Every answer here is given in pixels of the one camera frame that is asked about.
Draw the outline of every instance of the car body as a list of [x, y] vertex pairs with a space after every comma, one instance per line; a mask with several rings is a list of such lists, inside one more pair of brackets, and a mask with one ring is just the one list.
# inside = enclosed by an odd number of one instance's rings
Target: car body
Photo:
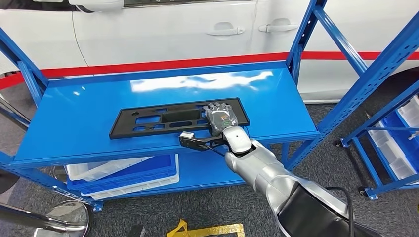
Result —
[[[0, 10], [0, 26], [41, 69], [80, 71], [114, 65], [119, 72], [126, 65], [144, 62], [168, 61], [169, 65], [169, 61], [177, 60], [178, 66], [193, 66], [189, 59], [212, 58], [212, 64], [284, 60], [308, 3], [125, 0], [122, 9], [92, 13], [71, 7], [59, 11]], [[403, 4], [393, 0], [329, 0], [325, 7], [367, 64], [418, 9], [417, 0], [404, 0]], [[298, 82], [305, 102], [336, 102], [358, 79], [319, 24], [305, 51]], [[418, 66], [419, 53], [415, 53], [395, 73]], [[0, 55], [0, 73], [15, 70]]]

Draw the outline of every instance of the bin rack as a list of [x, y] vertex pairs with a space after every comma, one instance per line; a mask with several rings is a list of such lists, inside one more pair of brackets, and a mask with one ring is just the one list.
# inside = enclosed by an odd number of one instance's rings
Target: bin rack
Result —
[[[239, 97], [251, 121], [249, 136], [263, 145], [282, 143], [282, 162], [294, 169], [356, 109], [419, 45], [419, 13], [367, 67], [324, 12], [325, 0], [311, 0], [286, 61], [181, 68], [74, 79], [47, 79], [0, 30], [1, 51], [20, 69], [38, 107], [15, 156], [1, 154], [0, 167], [102, 210], [102, 202], [35, 167], [179, 154], [180, 181], [167, 187], [118, 196], [127, 198], [242, 184], [222, 157], [199, 156], [181, 147], [178, 134], [110, 140], [108, 132], [122, 108]], [[301, 54], [317, 23], [326, 28], [360, 76], [316, 127], [298, 93]], [[208, 136], [197, 131], [197, 137]], [[287, 158], [289, 142], [305, 141]]]
[[[381, 110], [379, 110], [376, 114], [374, 114], [370, 119], [368, 119], [363, 125], [358, 127], [354, 130], [349, 136], [342, 138], [341, 142], [343, 147], [348, 148], [349, 143], [352, 143], [354, 147], [357, 149], [358, 154], [360, 155], [361, 159], [364, 161], [366, 168], [370, 172], [376, 187], [360, 187], [361, 194], [364, 194], [369, 197], [370, 200], [378, 199], [377, 194], [388, 192], [391, 190], [396, 189], [413, 189], [419, 188], [418, 184], [412, 184], [415, 181], [419, 181], [419, 173], [413, 172], [412, 175], [399, 179], [395, 172], [393, 171], [392, 167], [390, 167], [390, 163], [387, 160], [386, 156], [380, 150], [380, 148], [375, 144], [374, 140], [372, 139], [371, 135], [368, 131], [371, 130], [386, 130], [390, 133], [391, 137], [395, 140], [397, 145], [401, 148], [404, 155], [408, 156], [408, 154], [414, 153], [416, 149], [414, 138], [409, 140], [409, 136], [414, 134], [415, 131], [419, 131], [417, 127], [409, 127], [405, 122], [403, 122], [403, 118], [401, 118], [397, 112], [397, 109], [406, 103], [406, 101], [410, 100], [412, 96], [415, 96], [419, 93], [419, 80], [412, 84], [409, 88], [407, 88], [404, 92], [394, 98], [390, 103], [384, 106]], [[383, 127], [376, 127], [377, 123], [384, 124]], [[380, 179], [376, 169], [374, 168], [373, 164], [371, 163], [368, 155], [365, 153], [364, 148], [362, 147], [361, 143], [359, 142], [359, 138], [361, 136], [366, 136], [371, 143], [372, 147], [374, 148], [375, 152], [377, 153], [380, 161], [382, 162], [385, 170], [387, 171], [388, 175], [391, 178], [391, 182], [387, 184], [383, 184], [382, 180]]]

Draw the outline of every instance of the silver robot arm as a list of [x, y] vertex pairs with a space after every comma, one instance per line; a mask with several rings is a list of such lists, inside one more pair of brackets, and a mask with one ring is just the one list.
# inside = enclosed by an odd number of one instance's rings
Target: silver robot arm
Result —
[[347, 205], [320, 185], [287, 171], [275, 155], [256, 140], [250, 140], [241, 127], [227, 128], [223, 135], [230, 152], [228, 167], [257, 192], [263, 193], [275, 214], [279, 214], [297, 186], [301, 185], [338, 214], [349, 218]]
[[[270, 150], [250, 139], [237, 125], [231, 106], [215, 103], [204, 109], [211, 124], [212, 137], [198, 139], [191, 132], [183, 132], [179, 136], [181, 145], [197, 151], [211, 149], [224, 155], [233, 172], [255, 191], [265, 195], [286, 236], [381, 237], [374, 230], [353, 222], [350, 198], [350, 204], [346, 204], [327, 188], [292, 174]], [[225, 154], [214, 149], [223, 144], [229, 147]]]

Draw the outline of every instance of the gray carpet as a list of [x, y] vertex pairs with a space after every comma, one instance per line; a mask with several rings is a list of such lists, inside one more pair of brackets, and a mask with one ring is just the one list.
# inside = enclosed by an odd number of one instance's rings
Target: gray carpet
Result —
[[[419, 73], [410, 72], [387, 80], [294, 171], [297, 175], [323, 186], [343, 186], [349, 189], [356, 221], [376, 229], [385, 237], [419, 236], [419, 190], [392, 191], [379, 195], [377, 201], [367, 200], [357, 191], [361, 184], [373, 184], [364, 165], [354, 150], [351, 149], [349, 156], [347, 150], [335, 147], [333, 141], [362, 124], [366, 120], [365, 111], [373, 114], [416, 78], [419, 78]], [[1, 93], [25, 114], [32, 115], [34, 106], [23, 85], [5, 89]], [[333, 105], [307, 107], [313, 120], [318, 123]], [[15, 153], [22, 135], [12, 123], [0, 119], [2, 151]], [[296, 150], [297, 145], [291, 145], [290, 153]], [[372, 159], [377, 159], [368, 144], [365, 144], [365, 148]], [[272, 150], [280, 154], [281, 146], [274, 145]], [[383, 170], [379, 163], [377, 169]], [[9, 204], [42, 213], [65, 199], [21, 179], [13, 190]], [[89, 236], [126, 237], [139, 224], [145, 226], [147, 237], [166, 236], [177, 225], [179, 218], [186, 220], [190, 229], [242, 223], [246, 237], [282, 236], [275, 226], [266, 200], [246, 185], [108, 201], [102, 212], [92, 216]], [[0, 223], [0, 229], [5, 230], [0, 233], [0, 236], [5, 237], [29, 237], [33, 231], [7, 223]]]

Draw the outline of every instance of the black plastic panel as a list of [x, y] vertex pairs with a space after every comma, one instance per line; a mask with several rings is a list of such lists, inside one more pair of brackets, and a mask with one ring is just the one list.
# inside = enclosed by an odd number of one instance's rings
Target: black plastic panel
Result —
[[239, 126], [249, 118], [239, 98], [121, 109], [109, 133], [110, 139], [210, 129], [203, 106], [209, 103], [231, 105]]

